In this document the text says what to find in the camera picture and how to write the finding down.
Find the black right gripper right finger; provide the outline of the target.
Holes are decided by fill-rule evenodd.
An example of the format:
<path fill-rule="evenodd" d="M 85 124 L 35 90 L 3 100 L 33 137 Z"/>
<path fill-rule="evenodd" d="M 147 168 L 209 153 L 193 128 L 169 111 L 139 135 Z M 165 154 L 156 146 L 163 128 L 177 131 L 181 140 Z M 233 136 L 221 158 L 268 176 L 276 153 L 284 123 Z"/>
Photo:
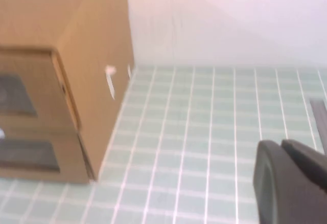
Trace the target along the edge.
<path fill-rule="evenodd" d="M 326 192 L 326 156 L 292 139 L 282 140 L 281 147 L 302 173 Z"/>

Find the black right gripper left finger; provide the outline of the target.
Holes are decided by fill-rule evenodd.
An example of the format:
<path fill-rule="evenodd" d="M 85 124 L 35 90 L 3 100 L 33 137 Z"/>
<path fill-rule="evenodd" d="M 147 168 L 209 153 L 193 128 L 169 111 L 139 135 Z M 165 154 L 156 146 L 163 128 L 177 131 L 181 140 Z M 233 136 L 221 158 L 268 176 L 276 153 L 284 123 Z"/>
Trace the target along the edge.
<path fill-rule="evenodd" d="M 326 192 L 302 173 L 281 144 L 258 143 L 253 188 L 259 222 L 326 223 Z"/>

